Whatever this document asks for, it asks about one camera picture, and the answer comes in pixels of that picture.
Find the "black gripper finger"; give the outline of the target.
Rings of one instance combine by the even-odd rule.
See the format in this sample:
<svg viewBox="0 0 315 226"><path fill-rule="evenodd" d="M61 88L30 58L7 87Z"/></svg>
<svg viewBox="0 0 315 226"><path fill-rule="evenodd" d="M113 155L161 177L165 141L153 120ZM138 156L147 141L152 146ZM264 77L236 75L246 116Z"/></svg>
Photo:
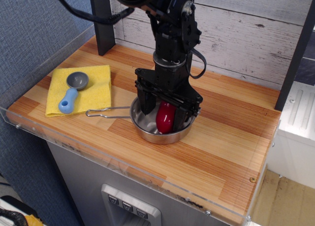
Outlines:
<svg viewBox="0 0 315 226"><path fill-rule="evenodd" d="M181 108L177 108L175 110L175 115L174 115L173 131L174 132L181 131L185 126L185 122L187 118L188 118L188 111Z"/></svg>
<svg viewBox="0 0 315 226"><path fill-rule="evenodd" d="M138 89L138 99L144 115L150 114L156 106L156 97L150 92Z"/></svg>

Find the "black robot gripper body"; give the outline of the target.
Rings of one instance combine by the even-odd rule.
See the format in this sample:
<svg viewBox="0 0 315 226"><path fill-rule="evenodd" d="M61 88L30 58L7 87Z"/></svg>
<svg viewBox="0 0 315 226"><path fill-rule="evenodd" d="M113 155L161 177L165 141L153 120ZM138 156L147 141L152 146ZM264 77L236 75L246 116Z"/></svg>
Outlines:
<svg viewBox="0 0 315 226"><path fill-rule="evenodd" d="M137 90L152 93L176 108L188 111L188 116L198 116L202 96L190 85L189 78L198 79L203 72L193 76L190 73L191 63L183 62L179 65L155 64L155 69L137 68L135 74Z"/></svg>

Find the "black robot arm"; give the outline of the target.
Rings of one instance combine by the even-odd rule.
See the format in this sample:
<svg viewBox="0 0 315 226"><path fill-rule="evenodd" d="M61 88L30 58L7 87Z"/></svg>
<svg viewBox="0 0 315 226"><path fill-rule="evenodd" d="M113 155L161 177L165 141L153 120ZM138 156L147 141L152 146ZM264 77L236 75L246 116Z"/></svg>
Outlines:
<svg viewBox="0 0 315 226"><path fill-rule="evenodd" d="M194 0L117 0L130 8L140 8L150 18L156 42L153 70L138 68L137 96L141 111L148 115L161 99L176 109L173 131L183 128L184 122L200 113L202 96L190 85L189 78L200 78L204 72L192 76L193 55L203 62L204 56L195 50L200 44L201 31L195 21Z"/></svg>

